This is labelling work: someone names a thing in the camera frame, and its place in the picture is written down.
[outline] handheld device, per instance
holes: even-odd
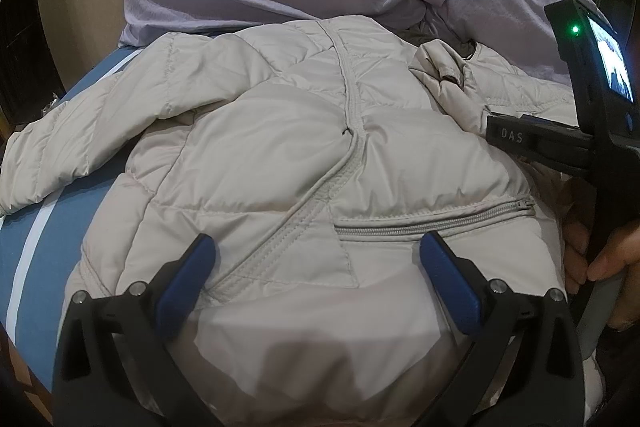
[[[615,32],[578,0],[547,5],[545,14],[569,68],[579,128],[543,118],[493,115],[489,144],[585,178],[597,190],[589,263],[609,234],[640,216],[640,110]],[[587,282],[571,301],[580,350],[588,358],[620,293],[624,272]]]

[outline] black gripper frame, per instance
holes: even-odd
[[[582,359],[562,292],[552,288],[543,297],[525,295],[502,280],[487,281],[472,261],[456,257],[437,232],[423,237],[420,260],[453,321],[472,335],[472,345],[414,427],[582,427]],[[467,287],[456,291],[462,281]],[[473,294],[477,325],[465,315]],[[476,412],[517,333],[522,342],[497,403]]]
[[[222,427],[164,347],[193,310],[215,259],[214,242],[201,234],[148,285],[98,299],[74,294],[54,367],[56,427]],[[114,337],[124,341],[161,415],[140,405]]]

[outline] finger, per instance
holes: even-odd
[[[566,292],[571,295],[577,294],[578,290],[580,290],[580,284],[566,272],[564,273],[564,287],[566,288]]]
[[[569,212],[567,214],[562,227],[562,235],[564,235],[564,240],[574,247],[578,253],[585,254],[589,245],[589,229],[578,221],[574,213]]]
[[[564,269],[574,279],[574,281],[584,284],[587,280],[587,268],[589,263],[583,255],[575,250],[571,245],[564,247]]]
[[[591,281],[607,279],[625,265],[640,262],[640,221],[632,221],[614,230],[609,241],[587,269]]]
[[[626,330],[640,320],[640,263],[629,267],[620,297],[607,325],[614,330]]]

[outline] jacket seam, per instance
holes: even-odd
[[[334,45],[333,48],[335,49],[335,53],[338,57],[338,63],[340,64],[340,71],[342,73],[342,78],[344,80],[344,86],[345,86],[346,124],[348,128],[353,130],[354,139],[357,140],[358,142],[356,143],[356,149],[351,152],[350,158],[346,160],[345,165],[343,165],[340,168],[340,170],[337,173],[335,173],[331,178],[325,180],[324,183],[321,186],[319,186],[314,192],[314,195],[319,195],[319,194],[322,195],[322,191],[324,190],[325,193],[323,196],[326,199],[326,201],[322,202],[322,204],[321,202],[317,202],[317,201],[316,203],[312,204],[311,201],[313,199],[313,195],[311,195],[310,199],[303,204],[303,207],[299,209],[298,212],[300,212],[305,206],[309,206],[310,207],[309,210],[306,213],[302,214],[302,216],[299,216],[298,219],[285,223],[284,226],[279,231],[276,231],[276,233],[284,232],[285,230],[289,229],[287,230],[286,233],[284,233],[283,237],[281,237],[274,245],[270,245],[268,250],[263,255],[261,255],[260,258],[247,259],[247,261],[249,261],[247,269],[251,270],[252,266],[255,266],[255,268],[259,270],[256,277],[260,277],[262,274],[266,273],[267,270],[273,265],[273,263],[275,263],[281,257],[282,252],[279,253],[278,255],[274,255],[273,259],[265,267],[261,269],[260,269],[260,264],[263,263],[268,258],[268,256],[273,254],[273,252],[281,244],[283,244],[285,239],[291,236],[291,234],[295,234],[293,236],[293,241],[291,242],[291,244],[293,244],[293,242],[295,242],[295,240],[298,237],[300,237],[300,235],[302,235],[305,232],[305,230],[310,226],[310,224],[313,222],[314,217],[322,209],[322,205],[328,204],[328,200],[331,198],[331,194],[335,192],[334,191],[335,187],[338,185],[342,187],[346,182],[346,180],[348,180],[351,177],[357,165],[359,165],[362,162],[362,155],[364,153],[364,135],[365,135],[364,122],[362,120],[362,114],[360,112],[360,107],[358,105],[360,93],[358,90],[358,85],[355,79],[355,75],[350,68],[349,56],[347,54],[347,57],[345,57],[342,54],[342,50],[338,49],[341,46],[342,49],[346,51],[346,49],[344,48],[344,44],[340,40],[340,36],[335,34],[335,32],[333,32],[331,29],[329,29],[328,24],[322,24],[322,22],[320,21],[316,21],[316,23],[326,33],[327,37],[329,37],[329,39],[332,41]],[[233,291],[235,291],[237,287],[238,287],[238,282],[232,283],[226,289],[226,291],[224,291],[224,293],[226,294],[232,293]]]
[[[284,83],[284,82],[274,82],[273,79],[282,79],[284,78],[282,75],[278,75],[276,77],[271,77],[267,80],[265,80],[264,82],[269,83],[269,84],[273,84],[274,86],[287,86],[288,88],[295,88],[297,90],[301,90],[303,92],[310,92],[313,94],[327,94],[327,95],[344,95],[344,90],[320,90],[320,89],[314,89],[314,88],[300,88],[299,86],[294,86],[292,84],[289,83]]]
[[[338,236],[338,233],[335,231],[335,219],[334,219],[334,215],[331,211],[331,205],[327,204],[326,205],[326,210],[327,213],[329,214],[329,217],[331,218],[331,233],[332,235],[335,237],[335,240],[338,242],[338,246],[340,247],[340,250],[342,251],[342,253],[344,254],[344,259],[346,261],[347,264],[347,271],[349,272],[349,275],[351,276],[351,280],[353,281],[354,286],[359,286],[358,283],[358,278],[356,277],[355,271],[353,269],[353,264],[351,263],[351,256],[349,255],[349,252],[347,252],[347,250],[344,248],[342,241],[340,239],[340,237]]]
[[[392,104],[390,102],[371,102],[369,103],[369,99],[367,99],[367,97],[362,97],[362,102],[364,102],[364,106],[365,106],[365,111],[371,108],[393,108],[395,110],[407,110],[407,111],[412,111],[412,112],[418,112],[418,111],[422,111],[422,112],[430,112],[430,113],[438,113],[441,114],[441,112],[438,112],[436,110],[432,110],[431,108],[428,108],[426,106],[421,106],[419,108],[413,108],[413,107],[407,107],[407,106],[399,106],[397,104]]]
[[[155,192],[153,192],[149,187],[147,187],[145,185],[145,182],[137,178],[137,176],[135,176],[131,171],[125,171],[125,174],[127,174],[134,182],[138,183],[147,193],[149,193],[152,196],[155,196]],[[171,209],[171,210],[180,211],[180,212],[189,212],[189,213],[196,213],[196,214],[229,214],[230,216],[236,216],[236,215],[240,216],[244,214],[284,214],[287,212],[287,211],[207,211],[207,210],[193,209],[188,207],[178,207],[176,205],[168,205],[168,204],[156,202],[153,200],[149,201],[148,205],[155,205],[156,207],[161,207],[163,209]]]
[[[291,21],[290,24],[288,24],[287,26],[290,28],[295,29],[298,33],[300,33],[301,35],[305,36],[306,38],[309,39],[309,41],[311,41],[313,44],[316,45],[316,47],[318,47],[319,52],[318,53],[322,53],[324,51],[329,50],[330,48],[323,48],[322,46],[320,46],[320,44],[318,43],[318,41],[315,40],[315,38],[311,37],[311,34],[305,33],[301,28],[296,26],[297,21]]]
[[[266,63],[269,65],[269,67],[271,68],[271,71],[276,75],[276,77],[279,77],[280,75],[282,75],[283,73],[285,73],[287,70],[289,70],[289,68],[290,68],[290,67],[295,66],[296,64],[300,64],[300,62],[301,62],[301,61],[293,62],[292,64],[288,65],[286,69],[284,69],[284,70],[279,70],[279,69],[277,69],[273,64],[271,64],[271,62],[267,59],[267,57],[265,57],[265,56],[264,56],[264,55],[263,55],[263,54],[262,54],[262,53],[261,53],[261,52],[260,52],[260,51],[255,47],[255,46],[254,46],[254,45],[252,45],[251,43],[247,42],[244,38],[240,37],[239,35],[238,35],[237,37],[238,37],[238,38],[240,38],[240,39],[242,39],[242,40],[245,42],[245,44],[246,44],[249,48],[251,48],[252,50],[254,50],[258,55],[260,55],[260,57],[262,57],[262,60],[263,60],[264,62],[266,62]],[[314,54],[311,54],[311,55],[305,56],[305,57],[302,59],[302,61],[307,61],[307,60],[311,59],[311,57],[315,57],[316,55],[318,55],[319,53],[322,53],[322,52],[324,52],[324,51],[326,51],[326,50],[321,49],[319,52],[316,52],[316,53],[314,53]]]
[[[326,100],[322,95],[337,95],[337,96],[341,96],[341,97],[345,96],[343,91],[338,91],[338,90],[334,90],[332,92],[326,91],[326,90],[311,90],[311,89],[308,89],[308,88],[300,88],[298,86],[292,86],[291,84],[287,84],[287,83],[276,83],[276,82],[271,81],[271,79],[266,80],[264,82],[272,84],[273,86],[285,86],[285,87],[291,88],[293,90],[299,90],[299,91],[301,91],[303,93],[309,93],[309,94],[311,94],[313,96],[320,97],[324,104],[331,104],[333,106],[337,106],[338,109],[341,109],[340,108],[340,104],[338,104],[338,103],[336,103],[336,102],[334,102],[332,100]]]
[[[517,104],[512,102],[509,99],[505,99],[502,97],[486,97],[487,103],[494,106],[504,106],[513,108],[514,110],[524,110],[524,111],[532,111],[532,112],[542,112],[544,110],[549,109],[553,106],[560,106],[561,104],[570,104],[572,100],[569,97],[562,97],[559,99],[550,100],[548,102],[542,102],[541,104]]]
[[[47,141],[45,142],[44,146],[42,146],[42,149],[40,150],[40,157],[37,160],[36,165],[38,166],[38,173],[36,175],[36,183],[35,183],[35,192],[37,194],[38,192],[38,185],[40,184],[40,174],[42,173],[42,161],[44,159],[44,153],[47,150],[47,147],[49,146],[49,144],[51,143],[51,135],[53,134],[55,127],[56,127],[56,122],[58,121],[58,119],[60,118],[60,115],[62,114],[62,111],[57,112],[57,114],[54,115],[53,119],[53,123],[51,126],[51,131],[49,133],[49,136],[47,137]],[[12,201],[14,199],[14,189],[15,189],[16,184],[12,184],[11,187],[11,193],[10,193],[10,200]]]
[[[337,284],[328,284],[328,283],[323,283],[323,282],[309,282],[309,281],[302,281],[302,280],[291,280],[291,281],[281,281],[279,279],[268,279],[268,278],[261,278],[261,277],[255,277],[252,275],[245,275],[245,274],[241,274],[241,273],[232,273],[230,274],[231,277],[239,277],[241,279],[250,279],[252,281],[260,281],[260,282],[276,282],[279,284],[308,284],[308,285],[312,285],[312,286],[324,286],[327,288],[343,288],[343,286],[337,285]]]
[[[257,277],[260,277],[262,274],[265,274],[270,269],[270,267],[273,266],[273,264],[277,260],[279,260],[281,258],[283,253],[286,252],[296,242],[296,240],[306,232],[306,230],[311,226],[311,224],[314,222],[315,218],[318,217],[318,214],[321,213],[322,209],[325,206],[326,206],[326,203],[317,202],[316,205],[312,208],[312,210],[309,213],[309,215],[307,216],[308,219],[306,219],[304,223],[300,222],[299,225],[295,226],[294,228],[291,229],[290,232],[287,233],[287,235],[289,235],[292,232],[297,232],[297,234],[295,234],[292,238],[290,238],[290,243],[287,246],[287,248],[285,248],[283,251],[281,251],[278,255],[273,256],[273,259],[271,261],[269,261],[269,263],[267,263],[267,265],[262,270],[260,270],[260,272],[258,273]],[[283,239],[280,242],[278,242],[278,244],[274,245],[274,247],[271,248],[271,251],[268,252],[265,256],[262,257],[262,260],[266,260],[268,254],[272,253],[274,250],[276,250],[277,247],[279,247],[280,244],[282,244],[284,242],[285,238],[286,238],[286,236],[283,237]],[[349,271],[349,275],[351,276],[351,279],[353,280],[353,274],[350,271]]]
[[[171,171],[174,169],[176,163],[180,159],[180,156],[182,155],[182,152],[184,151],[184,148],[187,145],[187,141],[189,140],[189,137],[191,136],[191,131],[193,131],[193,127],[194,127],[194,123],[190,124],[190,129],[187,132],[187,135],[184,137],[184,143],[182,144],[182,147],[180,147],[180,151],[176,155],[174,162],[171,164],[171,167],[167,170],[166,174],[162,177],[162,180],[159,182],[158,189],[156,191],[154,191],[154,192],[149,191],[150,195],[151,195],[151,198],[149,198],[149,201],[146,203],[145,209],[144,209],[144,211],[142,213],[142,217],[140,218],[140,220],[138,221],[138,224],[136,226],[136,230],[134,230],[133,234],[131,235],[131,242],[129,243],[129,246],[126,247],[126,250],[125,250],[126,251],[126,255],[124,257],[124,265],[123,265],[122,271],[118,274],[118,280],[116,281],[116,287],[118,287],[118,285],[120,284],[120,279],[122,278],[122,274],[124,273],[124,270],[126,268],[127,260],[129,259],[129,254],[131,253],[131,247],[133,246],[133,242],[135,241],[135,238],[138,235],[138,231],[140,230],[140,225],[142,224],[142,222],[145,219],[146,210],[149,208],[149,204],[154,200],[154,198],[156,198],[156,196],[158,195],[158,192],[160,190],[160,187],[162,187],[162,184],[167,179],[167,177],[169,176]]]
[[[171,87],[169,85],[169,73],[173,73],[175,70],[174,55],[175,55],[175,34],[173,34],[169,39],[166,65],[162,71],[162,83],[164,84],[164,92],[166,97],[166,102],[164,103],[164,106],[166,107],[166,110],[162,108],[161,114],[165,114],[165,115],[170,115],[171,109],[173,107],[171,103]]]
[[[90,277],[92,282],[96,285],[96,287],[102,292],[104,296],[113,295],[113,293],[109,291],[107,286],[100,280],[97,270],[94,268],[94,265],[91,263],[91,260],[89,260],[89,256],[86,254],[86,251],[84,250],[84,245],[81,245],[80,247],[80,254],[81,254],[80,267],[79,267],[78,273],[82,278],[82,280],[84,281],[84,283],[87,283],[87,280],[84,274],[86,272],[86,275]]]
[[[321,190],[321,188],[322,188],[322,186],[318,187],[316,189],[315,194],[317,194],[318,191]],[[242,264],[240,264],[238,267],[236,267],[235,270],[230,271],[228,274],[226,274],[226,276],[222,277],[222,280],[224,280],[226,277],[228,277],[230,275],[234,275],[234,274],[237,275],[238,273],[242,273],[242,265],[243,264],[245,265],[246,269],[248,269],[248,270],[251,270],[252,267],[254,267],[254,266],[256,268],[260,269],[260,264],[264,260],[266,260],[269,257],[269,255],[271,255],[280,245],[282,245],[283,242],[286,241],[287,238],[290,238],[290,236],[292,234],[295,234],[295,235],[292,238],[291,244],[293,242],[295,242],[295,240],[298,237],[300,237],[300,235],[302,235],[302,233],[306,230],[306,228],[308,228],[309,223],[313,220],[313,216],[314,216],[314,213],[316,212],[316,209],[318,207],[318,203],[317,202],[312,203],[312,201],[313,201],[312,198],[313,198],[313,196],[311,196],[310,199],[307,200],[303,204],[303,206],[299,210],[296,211],[296,213],[300,213],[298,216],[295,216],[296,213],[294,213],[294,215],[289,218],[290,221],[287,220],[279,230],[276,230],[274,232],[274,235],[276,235],[277,233],[281,232],[281,233],[283,233],[283,236],[281,238],[279,238],[276,242],[272,243],[266,249],[265,253],[261,254],[260,257],[258,257],[258,258],[254,257],[252,259],[251,257],[248,257],[246,260],[244,260],[242,262]],[[274,235],[272,235],[270,237],[270,239],[268,239],[267,241],[270,241],[271,239],[273,239]],[[260,271],[257,274],[257,277],[259,277],[261,274],[266,273],[267,270],[269,269],[269,267],[276,260],[278,260],[279,258],[280,258],[279,255],[274,256],[274,259],[272,259],[271,262],[269,262],[265,267],[260,269]],[[223,288],[223,290],[224,290],[223,293],[225,293],[227,295],[228,294],[232,294],[236,290],[236,288],[241,284],[241,282],[242,282],[241,280],[237,280],[236,282],[231,283],[228,288],[226,288],[226,289]]]
[[[408,66],[410,64],[407,63],[406,61],[397,59],[395,57],[389,57],[388,55],[384,55],[384,54],[378,54],[377,52],[370,52],[370,53],[364,53],[364,54],[359,54],[359,53],[349,53],[349,57],[352,57],[354,59],[380,59],[380,60],[384,60],[384,61],[393,61],[393,62],[397,62],[400,63],[404,66]]]
[[[100,118],[102,117],[102,114],[104,112],[104,109],[107,105],[107,102],[109,100],[109,97],[113,94],[113,88],[116,86],[116,84],[118,83],[118,80],[120,79],[120,76],[116,76],[115,74],[111,76],[114,81],[111,84],[111,87],[109,88],[109,90],[104,94],[104,101],[102,103],[102,105],[100,106],[100,112],[98,113],[98,115],[95,117],[94,119],[94,125],[93,128],[91,130],[91,138],[89,139],[89,143],[86,146],[86,150],[84,152],[84,170],[86,172],[89,171],[89,153],[92,149],[92,143],[94,142],[94,135],[95,135],[95,128],[98,127],[98,121],[100,120]]]

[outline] bed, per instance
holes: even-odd
[[[197,28],[194,31],[210,34]],[[141,51],[123,46],[112,52],[62,100],[123,70]],[[122,149],[98,172],[0,221],[0,321],[44,389],[50,390],[52,382],[66,278],[78,262],[79,245],[92,216],[124,170],[132,146]]]

